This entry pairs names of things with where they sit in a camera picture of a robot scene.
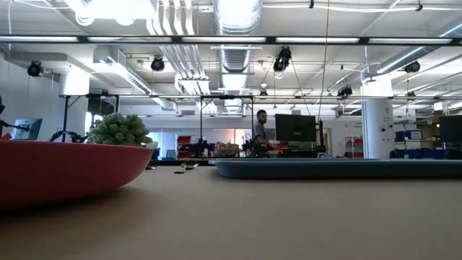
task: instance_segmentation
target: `pillar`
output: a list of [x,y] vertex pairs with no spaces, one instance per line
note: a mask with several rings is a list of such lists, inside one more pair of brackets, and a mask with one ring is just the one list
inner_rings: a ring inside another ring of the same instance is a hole
[[393,106],[391,100],[362,102],[362,138],[364,158],[385,159],[395,149]]
[[[375,78],[374,82],[363,82],[364,96],[390,97],[391,79],[388,75]],[[393,104],[390,99],[362,101],[362,138],[364,158],[386,159],[395,149],[393,127]]]

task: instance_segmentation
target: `green plant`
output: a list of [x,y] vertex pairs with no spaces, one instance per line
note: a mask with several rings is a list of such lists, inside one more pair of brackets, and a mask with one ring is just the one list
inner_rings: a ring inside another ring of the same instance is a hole
[[148,133],[149,130],[138,116],[124,117],[120,113],[112,113],[102,120],[96,120],[95,127],[90,130],[88,142],[141,146],[141,143],[152,142],[152,139],[146,136]]

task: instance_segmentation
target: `table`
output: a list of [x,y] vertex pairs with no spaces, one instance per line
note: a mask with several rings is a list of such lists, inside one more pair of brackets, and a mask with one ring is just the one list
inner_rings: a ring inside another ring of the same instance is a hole
[[252,181],[160,166],[4,214],[0,259],[462,259],[462,181]]

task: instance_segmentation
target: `fluorescent light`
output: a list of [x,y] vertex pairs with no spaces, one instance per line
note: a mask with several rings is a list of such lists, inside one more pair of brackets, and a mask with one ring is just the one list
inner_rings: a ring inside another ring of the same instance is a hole
[[200,95],[160,95],[161,98],[201,98]]
[[210,46],[211,50],[243,50],[243,51],[259,51],[260,46]]
[[161,43],[171,43],[171,37],[88,37],[88,41],[92,43],[131,43],[131,42],[141,42],[141,43],[151,43],[151,42],[161,42]]
[[[306,37],[277,37],[277,43],[325,43],[325,37],[306,38]],[[327,38],[327,43],[358,43],[359,38]]]
[[182,37],[184,43],[264,43],[266,37],[212,36]]
[[369,43],[376,44],[448,44],[453,39],[427,39],[427,38],[371,38]]
[[34,42],[50,42],[50,43],[77,43],[77,37],[69,36],[0,36],[0,42],[4,43],[34,43]]

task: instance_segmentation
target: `red planter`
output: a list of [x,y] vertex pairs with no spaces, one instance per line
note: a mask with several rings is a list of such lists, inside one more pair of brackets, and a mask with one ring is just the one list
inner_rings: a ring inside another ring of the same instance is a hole
[[112,191],[138,177],[151,156],[141,147],[0,140],[0,209]]

